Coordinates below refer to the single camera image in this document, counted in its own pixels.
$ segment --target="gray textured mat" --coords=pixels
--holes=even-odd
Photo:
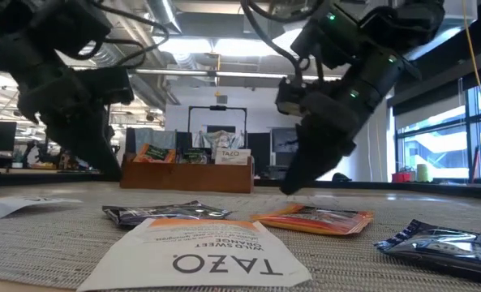
[[[282,288],[182,288],[184,291],[481,291],[481,284],[442,275],[380,254],[372,244],[402,230],[411,219],[464,230],[481,231],[481,201],[402,200],[373,195],[293,196],[262,194],[219,196],[182,195],[161,191],[122,191],[111,187],[59,195],[84,204],[59,204],[23,209],[0,220],[0,279],[40,286],[75,289],[100,258],[126,231],[116,228],[101,211],[103,204],[156,205],[202,203],[236,211],[230,219],[247,220],[252,213],[266,213],[286,201],[321,204],[333,208],[373,210],[375,221],[349,237],[327,237],[289,230],[270,230],[314,278],[291,289]],[[47,195],[25,193],[22,195]]]

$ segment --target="orange tea packet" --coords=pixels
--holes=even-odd
[[[347,235],[361,232],[373,220],[373,212],[339,211],[290,204],[287,208],[265,215],[253,215],[252,220],[264,225],[315,234]]]

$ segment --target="paper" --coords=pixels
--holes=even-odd
[[[82,203],[80,200],[43,198],[39,196],[11,196],[0,198],[0,218],[23,207],[37,204]]]
[[[250,149],[217,148],[215,164],[218,165],[247,165],[247,158],[251,155]]]
[[[307,268],[259,222],[147,219],[78,291],[161,286],[294,286]]]

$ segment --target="black frame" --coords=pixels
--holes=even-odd
[[[451,127],[460,127],[460,126],[465,126],[466,127],[466,139],[467,139],[467,165],[469,166],[469,175],[468,175],[468,181],[471,180],[471,167],[473,165],[473,147],[472,147],[472,138],[471,138],[471,129],[470,126],[471,124],[476,124],[481,122],[481,114],[476,114],[474,116],[470,116],[470,97],[468,94],[468,89],[463,90],[462,88],[462,82],[459,83],[459,90],[464,94],[464,99],[465,99],[465,107],[466,107],[466,116],[464,118],[450,121],[450,122],[444,122],[439,125],[434,125],[434,126],[429,126],[429,127],[424,127],[422,129],[414,130],[414,131],[408,131],[405,133],[398,133],[397,129],[395,129],[395,172],[398,172],[400,169],[400,162],[399,162],[399,140],[400,139],[405,139],[407,137],[419,135],[419,134],[425,134],[437,130],[443,130]],[[443,181],[451,181],[454,183],[463,183],[465,179],[462,178],[445,178],[445,179],[438,179],[438,180],[443,180]]]
[[[243,147],[247,148],[247,108],[240,108],[240,107],[227,107],[227,106],[189,106],[188,107],[188,133],[190,133],[190,125],[191,125],[191,111],[193,109],[208,109],[208,110],[243,110],[244,119],[243,119],[243,133],[244,133],[244,142]]]

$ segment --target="desk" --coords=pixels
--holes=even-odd
[[[287,197],[272,187],[256,187],[253,194],[245,195],[123,190],[116,182],[1,187],[0,195],[47,195],[84,201],[80,206],[30,208],[0,220],[0,229],[8,230],[0,233],[0,245],[14,243],[23,248],[8,247],[11,252],[1,254],[0,271],[4,273],[0,273],[0,278],[67,288],[58,290],[0,281],[0,291],[4,292],[75,289],[108,248],[125,234],[106,218],[101,211],[103,204],[153,205],[191,200],[222,208],[230,206],[230,210],[237,211],[230,215],[234,220],[246,220],[252,213],[274,210],[288,202],[376,212],[375,221],[361,234],[344,238],[269,228],[309,268],[315,279],[296,290],[481,291],[479,283],[409,265],[380,254],[372,246],[395,235],[411,219],[481,231],[479,199],[409,191],[327,189],[306,189]],[[23,268],[21,264],[25,261],[26,268]]]

